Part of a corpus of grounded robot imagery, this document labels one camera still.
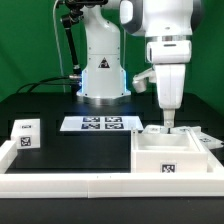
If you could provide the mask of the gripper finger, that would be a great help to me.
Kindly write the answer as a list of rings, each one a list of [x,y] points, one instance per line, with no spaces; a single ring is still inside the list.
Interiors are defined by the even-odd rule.
[[[169,110],[163,110],[164,127],[170,128]]]
[[[175,110],[170,111],[170,128],[174,127]]]

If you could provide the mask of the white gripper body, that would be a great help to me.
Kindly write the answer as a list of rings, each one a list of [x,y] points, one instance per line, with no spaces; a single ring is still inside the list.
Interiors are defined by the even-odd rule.
[[[178,109],[183,97],[186,66],[155,65],[154,69],[159,106],[162,109]]]

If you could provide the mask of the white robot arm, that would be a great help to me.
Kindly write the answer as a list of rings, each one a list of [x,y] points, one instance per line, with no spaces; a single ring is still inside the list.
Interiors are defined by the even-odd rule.
[[[172,128],[191,59],[190,36],[203,15],[202,0],[108,0],[106,6],[119,10],[123,30],[145,38],[146,61],[152,67],[136,75],[133,86],[143,92],[149,82],[157,85],[164,126]],[[78,96],[94,104],[110,104],[129,96],[120,65],[120,29],[102,17],[96,4],[84,7],[84,26],[87,66]]]

